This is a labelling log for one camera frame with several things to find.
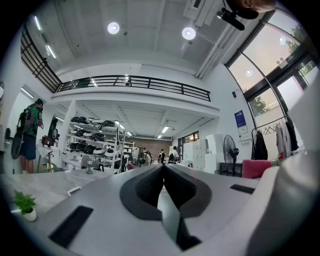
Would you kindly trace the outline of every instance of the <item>black fan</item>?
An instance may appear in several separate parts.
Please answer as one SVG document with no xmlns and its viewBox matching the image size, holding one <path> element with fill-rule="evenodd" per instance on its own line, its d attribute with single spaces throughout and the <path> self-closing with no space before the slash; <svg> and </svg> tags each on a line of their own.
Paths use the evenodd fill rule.
<svg viewBox="0 0 320 256">
<path fill-rule="evenodd" d="M 235 176 L 235 172 L 236 172 L 237 155 L 239 155 L 239 149 L 236 148 L 234 139 L 230 135 L 225 136 L 223 140 L 223 156 L 224 156 L 224 161 L 226 163 L 233 164 L 232 165 L 233 176 Z"/>
</svg>

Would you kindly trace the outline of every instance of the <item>clothing rack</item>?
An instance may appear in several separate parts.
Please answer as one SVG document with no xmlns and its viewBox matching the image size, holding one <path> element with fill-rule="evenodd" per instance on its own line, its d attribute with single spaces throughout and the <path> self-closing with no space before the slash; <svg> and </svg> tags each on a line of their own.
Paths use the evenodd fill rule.
<svg viewBox="0 0 320 256">
<path fill-rule="evenodd" d="M 281 119 L 283 119 L 283 118 L 288 118 L 289 121 L 290 121 L 290 123 L 292 124 L 291 118 L 290 118 L 288 115 L 284 115 L 284 116 L 282 116 L 282 117 L 280 117 L 280 118 L 278 118 L 278 119 L 276 119 L 276 120 L 273 120 L 273 121 L 271 121 L 271 122 L 265 123 L 264 125 L 260 125 L 260 126 L 254 128 L 254 129 L 252 129 L 252 131 L 251 131 L 252 142 L 255 141 L 255 140 L 254 140 L 254 133 L 253 133 L 254 130 L 257 130 L 257 129 L 259 129 L 259 128 L 261 128 L 261 127 L 264 127 L 264 126 L 267 126 L 267 125 L 270 125 L 270 124 L 274 123 L 275 121 L 281 120 Z"/>
</svg>

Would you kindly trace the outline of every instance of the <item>white device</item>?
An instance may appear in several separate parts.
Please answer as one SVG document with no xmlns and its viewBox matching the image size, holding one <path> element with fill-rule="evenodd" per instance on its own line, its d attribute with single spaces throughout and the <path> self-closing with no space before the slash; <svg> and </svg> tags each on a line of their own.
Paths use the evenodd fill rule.
<svg viewBox="0 0 320 256">
<path fill-rule="evenodd" d="M 80 186 L 76 186 L 76 187 L 70 189 L 67 193 L 68 193 L 69 196 L 71 196 L 71 195 L 73 195 L 74 193 L 76 193 L 80 189 L 81 189 Z"/>
</svg>

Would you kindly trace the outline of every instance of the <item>fluorescent light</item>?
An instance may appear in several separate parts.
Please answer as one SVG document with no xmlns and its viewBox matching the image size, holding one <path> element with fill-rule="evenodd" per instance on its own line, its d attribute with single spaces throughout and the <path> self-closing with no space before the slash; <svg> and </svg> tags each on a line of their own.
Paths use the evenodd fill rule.
<svg viewBox="0 0 320 256">
<path fill-rule="evenodd" d="M 55 55 L 55 54 L 54 54 L 54 52 L 51 50 L 50 45 L 46 45 L 46 47 L 48 47 L 48 49 L 49 49 L 49 51 L 50 51 L 50 53 L 51 53 L 52 57 L 56 58 L 56 55 Z"/>
<path fill-rule="evenodd" d="M 62 121 L 62 122 L 65 121 L 65 120 L 62 120 L 61 118 L 59 118 L 59 117 L 57 117 L 57 116 L 55 116 L 55 118 L 58 119 L 58 120 L 60 120 L 60 121 Z"/>
<path fill-rule="evenodd" d="M 38 30 L 41 30 L 41 26 L 40 26 L 40 23 L 39 23 L 37 16 L 34 16 L 34 21 L 35 21 L 35 24 L 36 24 L 36 27 L 38 28 Z"/>
<path fill-rule="evenodd" d="M 95 83 L 95 80 L 93 78 L 91 78 L 91 81 L 95 87 L 98 87 L 98 85 Z"/>
<path fill-rule="evenodd" d="M 111 22 L 111 23 L 108 25 L 107 29 L 108 29 L 108 32 L 109 32 L 110 34 L 113 34 L 113 35 L 114 35 L 114 34 L 116 34 L 116 33 L 119 32 L 120 27 L 119 27 L 119 24 L 118 24 L 118 23 L 116 23 L 116 22 Z"/>
<path fill-rule="evenodd" d="M 182 30 L 182 36 L 187 40 L 192 40 L 196 37 L 196 31 L 192 27 L 185 27 Z"/>
<path fill-rule="evenodd" d="M 168 129 L 169 129 L 168 126 L 164 127 L 163 130 L 162 130 L 162 133 L 164 134 Z"/>
<path fill-rule="evenodd" d="M 31 97 L 32 99 L 34 98 L 34 96 L 31 95 L 29 92 L 27 92 L 25 89 L 21 88 L 21 90 L 22 90 L 26 95 L 28 95 L 29 97 Z"/>
</svg>

